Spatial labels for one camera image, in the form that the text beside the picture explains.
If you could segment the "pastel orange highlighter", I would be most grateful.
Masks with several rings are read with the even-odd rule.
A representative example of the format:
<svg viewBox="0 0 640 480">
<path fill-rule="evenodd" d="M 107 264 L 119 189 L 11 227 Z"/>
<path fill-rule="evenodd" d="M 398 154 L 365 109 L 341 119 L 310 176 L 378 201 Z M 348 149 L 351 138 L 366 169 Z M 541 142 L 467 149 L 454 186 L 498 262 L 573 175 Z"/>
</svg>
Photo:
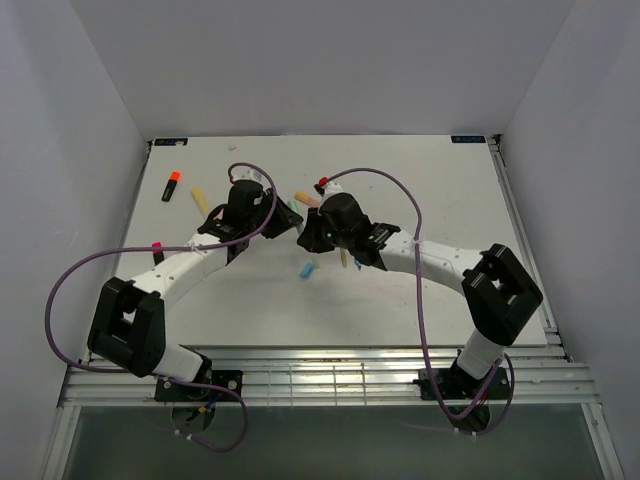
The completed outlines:
<svg viewBox="0 0 640 480">
<path fill-rule="evenodd" d="M 305 192 L 297 191 L 294 194 L 294 199 L 310 208 L 318 208 L 320 206 L 320 202 L 318 200 Z"/>
</svg>

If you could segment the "pastel green highlighter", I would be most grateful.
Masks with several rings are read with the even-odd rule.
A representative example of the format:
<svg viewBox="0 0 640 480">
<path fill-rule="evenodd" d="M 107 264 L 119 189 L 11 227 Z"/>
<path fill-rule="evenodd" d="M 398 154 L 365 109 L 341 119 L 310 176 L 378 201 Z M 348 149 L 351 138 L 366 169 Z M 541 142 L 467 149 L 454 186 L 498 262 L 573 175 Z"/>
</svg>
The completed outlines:
<svg viewBox="0 0 640 480">
<path fill-rule="evenodd" d="M 302 214 L 300 213 L 297 202 L 295 200 L 288 200 L 287 205 L 294 213 L 296 213 L 301 218 L 301 222 L 296 226 L 296 232 L 298 235 L 300 235 L 304 231 L 304 218 L 302 217 Z"/>
</svg>

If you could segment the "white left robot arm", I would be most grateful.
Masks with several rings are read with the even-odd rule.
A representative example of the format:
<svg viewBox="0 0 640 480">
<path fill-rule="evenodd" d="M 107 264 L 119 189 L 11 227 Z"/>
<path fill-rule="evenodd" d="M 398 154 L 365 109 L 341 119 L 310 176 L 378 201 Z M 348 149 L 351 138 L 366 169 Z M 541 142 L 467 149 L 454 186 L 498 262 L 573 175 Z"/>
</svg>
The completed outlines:
<svg viewBox="0 0 640 480">
<path fill-rule="evenodd" d="M 168 311 L 246 250 L 249 234 L 257 231 L 273 239 L 302 223 L 302 216 L 271 188 L 236 180 L 227 202 L 209 213 L 184 252 L 132 279 L 114 277 L 105 283 L 89 332 L 89 350 L 137 377 L 176 378 L 190 399 L 205 397 L 212 387 L 206 358 L 168 340 Z"/>
</svg>

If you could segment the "pastel blue cap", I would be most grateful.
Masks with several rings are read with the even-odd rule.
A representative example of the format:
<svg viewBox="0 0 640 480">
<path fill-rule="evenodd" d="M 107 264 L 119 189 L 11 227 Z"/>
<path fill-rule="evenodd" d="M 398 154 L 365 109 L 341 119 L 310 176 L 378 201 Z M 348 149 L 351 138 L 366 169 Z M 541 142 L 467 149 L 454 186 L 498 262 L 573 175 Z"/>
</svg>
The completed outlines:
<svg viewBox="0 0 640 480">
<path fill-rule="evenodd" d="M 311 274 L 313 273 L 313 271 L 315 270 L 315 266 L 312 262 L 308 262 L 304 265 L 304 267 L 302 268 L 302 270 L 300 271 L 299 276 L 302 279 L 307 279 L 311 276 Z"/>
</svg>

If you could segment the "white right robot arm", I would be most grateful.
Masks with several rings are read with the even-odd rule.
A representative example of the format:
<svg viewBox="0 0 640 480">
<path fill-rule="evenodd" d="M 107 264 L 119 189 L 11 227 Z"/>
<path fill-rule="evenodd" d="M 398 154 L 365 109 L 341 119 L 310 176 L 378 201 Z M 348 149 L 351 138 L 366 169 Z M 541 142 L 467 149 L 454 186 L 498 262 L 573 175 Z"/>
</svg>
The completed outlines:
<svg viewBox="0 0 640 480">
<path fill-rule="evenodd" d="M 464 397 L 474 397 L 487 386 L 488 372 L 543 300 L 510 248 L 494 244 L 468 250 L 418 242 L 396 225 L 370 221 L 348 193 L 332 195 L 309 209 L 297 244 L 314 254 L 342 248 L 364 266 L 417 274 L 462 295 L 474 331 L 455 362 L 451 382 Z"/>
</svg>

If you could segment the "thin yellow highlighter pen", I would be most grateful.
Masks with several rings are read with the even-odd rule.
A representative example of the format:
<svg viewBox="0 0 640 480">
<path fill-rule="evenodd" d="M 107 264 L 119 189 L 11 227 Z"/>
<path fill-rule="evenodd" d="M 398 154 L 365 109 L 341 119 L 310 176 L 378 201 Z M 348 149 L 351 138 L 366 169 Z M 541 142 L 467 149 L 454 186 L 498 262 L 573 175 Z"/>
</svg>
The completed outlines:
<svg viewBox="0 0 640 480">
<path fill-rule="evenodd" d="M 348 266 L 348 260 L 347 260 L 347 254 L 346 254 L 346 250 L 343 248 L 339 249 L 339 254 L 340 254 L 340 260 L 341 260 L 341 265 L 343 268 L 347 268 Z"/>
</svg>

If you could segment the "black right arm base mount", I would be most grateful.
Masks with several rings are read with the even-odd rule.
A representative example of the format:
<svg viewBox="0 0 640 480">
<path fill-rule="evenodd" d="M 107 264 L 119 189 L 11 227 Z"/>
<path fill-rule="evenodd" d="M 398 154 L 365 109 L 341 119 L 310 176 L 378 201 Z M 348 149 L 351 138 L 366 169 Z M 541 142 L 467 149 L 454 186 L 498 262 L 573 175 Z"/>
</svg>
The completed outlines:
<svg viewBox="0 0 640 480">
<path fill-rule="evenodd" d="M 461 370 L 456 363 L 448 368 L 433 368 L 432 371 L 444 400 L 473 400 L 489 377 L 486 375 L 481 380 L 476 380 Z M 422 400 L 436 400 L 427 369 L 419 370 L 418 377 L 413 380 L 413 383 L 418 386 Z M 481 397 L 481 401 L 507 400 L 510 389 L 511 383 L 507 370 L 499 367 Z"/>
</svg>

